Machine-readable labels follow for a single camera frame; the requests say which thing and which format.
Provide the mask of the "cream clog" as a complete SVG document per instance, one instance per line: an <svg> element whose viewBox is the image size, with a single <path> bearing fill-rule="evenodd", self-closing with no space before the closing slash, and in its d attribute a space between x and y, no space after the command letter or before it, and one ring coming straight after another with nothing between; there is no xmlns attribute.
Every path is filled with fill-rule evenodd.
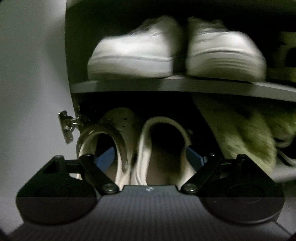
<svg viewBox="0 0 296 241"><path fill-rule="evenodd" d="M158 116L143 126L131 184L176 185L181 188L196 171L186 157L191 140L176 121Z"/></svg>
<svg viewBox="0 0 296 241"><path fill-rule="evenodd" d="M137 139L133 112L128 108L116 108L105 114L99 124L85 129L80 134L76 145L77 157L94 155L94 165L99 169L97 158L110 147L114 147L115 159L103 173L121 190L130 183Z"/></svg>

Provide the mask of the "white sneaker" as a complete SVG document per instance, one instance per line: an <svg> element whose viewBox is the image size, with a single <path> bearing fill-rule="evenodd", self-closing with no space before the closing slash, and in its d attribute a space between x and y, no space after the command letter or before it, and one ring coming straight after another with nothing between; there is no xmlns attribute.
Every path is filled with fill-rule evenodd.
<svg viewBox="0 0 296 241"><path fill-rule="evenodd" d="M88 78L164 78L173 75L181 29L168 17L147 20L134 31L102 38L88 63Z"/></svg>
<svg viewBox="0 0 296 241"><path fill-rule="evenodd" d="M230 31L220 21L189 19L187 75L260 82L266 60L246 34Z"/></svg>

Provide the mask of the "yellow-green shoe on shelf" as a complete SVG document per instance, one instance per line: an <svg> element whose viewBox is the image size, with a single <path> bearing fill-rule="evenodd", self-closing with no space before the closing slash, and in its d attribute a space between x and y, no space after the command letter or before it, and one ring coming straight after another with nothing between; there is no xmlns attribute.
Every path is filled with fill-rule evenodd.
<svg viewBox="0 0 296 241"><path fill-rule="evenodd" d="M237 113L218 108L202 108L218 145L227 159L246 154L265 173L276 167L276 139L289 144L295 137L295 113Z"/></svg>

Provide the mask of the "grey shoe cabinet shelves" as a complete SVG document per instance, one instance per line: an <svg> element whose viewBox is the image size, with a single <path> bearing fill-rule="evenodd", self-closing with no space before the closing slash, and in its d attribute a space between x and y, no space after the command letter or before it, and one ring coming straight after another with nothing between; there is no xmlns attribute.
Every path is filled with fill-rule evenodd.
<svg viewBox="0 0 296 241"><path fill-rule="evenodd" d="M96 44L107 36L127 33L147 19L168 15L181 26L187 42L187 18L192 14L219 18L227 27L247 33L267 58L267 81L189 77L185 73L185 53L177 60L174 74L153 79L87 77L86 64ZM91 109L92 99L115 97L115 105L125 94L145 92L187 92L197 96L226 97L237 106L262 105L270 110L295 109L295 85L286 80L280 66L284 34L295 32L294 1L68 1L65 15L65 51L68 79L79 130L93 125L102 111Z"/></svg>

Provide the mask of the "left white cabinet door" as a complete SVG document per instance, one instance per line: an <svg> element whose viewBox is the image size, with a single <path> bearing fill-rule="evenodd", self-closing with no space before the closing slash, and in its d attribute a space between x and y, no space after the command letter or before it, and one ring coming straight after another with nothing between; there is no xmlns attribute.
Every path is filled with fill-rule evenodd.
<svg viewBox="0 0 296 241"><path fill-rule="evenodd" d="M65 1L1 1L1 229L22 224L20 188L55 155L76 157L58 114L74 114Z"/></svg>

